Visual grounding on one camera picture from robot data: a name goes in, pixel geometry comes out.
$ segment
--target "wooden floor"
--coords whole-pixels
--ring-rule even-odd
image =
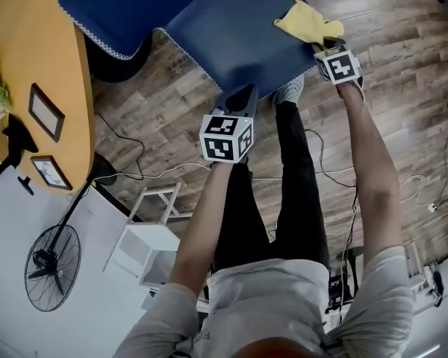
[[[417,204],[438,201],[446,176],[443,149],[448,137],[448,5],[436,0],[308,1],[324,17],[342,20],[345,38],[364,69],[368,106],[396,164],[400,182],[411,175],[426,177],[418,203],[411,198],[402,204],[406,241],[416,240],[425,261],[442,258],[448,254],[448,202],[436,213]],[[95,81],[93,92],[96,112],[119,134],[144,143],[146,150],[140,166],[145,175],[158,175],[180,163],[205,163],[199,127],[219,90],[163,34],[155,33],[154,51],[138,75],[122,84]],[[325,141],[325,170],[351,166],[343,103],[334,87],[324,83],[316,70],[306,74],[300,109],[306,128],[320,133]],[[257,141],[249,161],[254,176],[281,176],[279,141],[268,101],[259,106],[256,131]],[[135,160],[140,146],[117,139],[99,117],[96,138],[96,150],[116,169],[139,173]],[[308,134],[308,141],[319,171],[320,141],[314,134]],[[192,211],[207,174],[205,169],[187,166],[144,182],[119,177],[109,190],[131,208],[144,185],[165,187],[181,181],[177,208]],[[345,183],[355,181],[353,171],[333,176]],[[343,248],[355,191],[322,175],[317,180],[334,256]],[[419,185],[417,179],[404,185],[402,199],[411,196]],[[255,181],[254,191],[264,223],[272,230],[280,210],[280,181]],[[448,185],[443,198],[448,199]],[[138,214],[149,219],[157,211],[153,203],[148,203]],[[173,224],[172,229],[180,235],[183,226]],[[355,227],[353,240],[353,245],[363,242],[361,222]]]

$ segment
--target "picture frame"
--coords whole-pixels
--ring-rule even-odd
[[[66,176],[51,155],[31,157],[30,161],[48,187],[64,189],[66,191],[72,190],[72,185],[66,179]]]
[[[28,112],[55,142],[60,140],[65,115],[36,83],[30,88]]]

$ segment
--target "yellow cloth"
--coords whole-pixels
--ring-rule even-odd
[[[324,37],[343,35],[343,25],[340,21],[324,20],[310,5],[300,0],[295,1],[296,4],[287,15],[283,19],[275,20],[274,25],[306,43],[323,45]]]

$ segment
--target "black pants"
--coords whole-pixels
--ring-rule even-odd
[[[276,240],[269,243],[267,238],[248,166],[236,164],[227,189],[214,271],[273,258],[313,260],[329,268],[314,163],[296,105],[277,105],[276,121],[284,165]]]

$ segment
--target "sleeve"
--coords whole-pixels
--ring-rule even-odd
[[[329,337],[341,340],[350,358],[400,357],[412,318],[405,249],[393,247],[368,263],[345,320]]]
[[[163,286],[152,307],[121,342],[114,358],[169,358],[179,342],[198,333],[196,304],[196,295],[185,286]]]

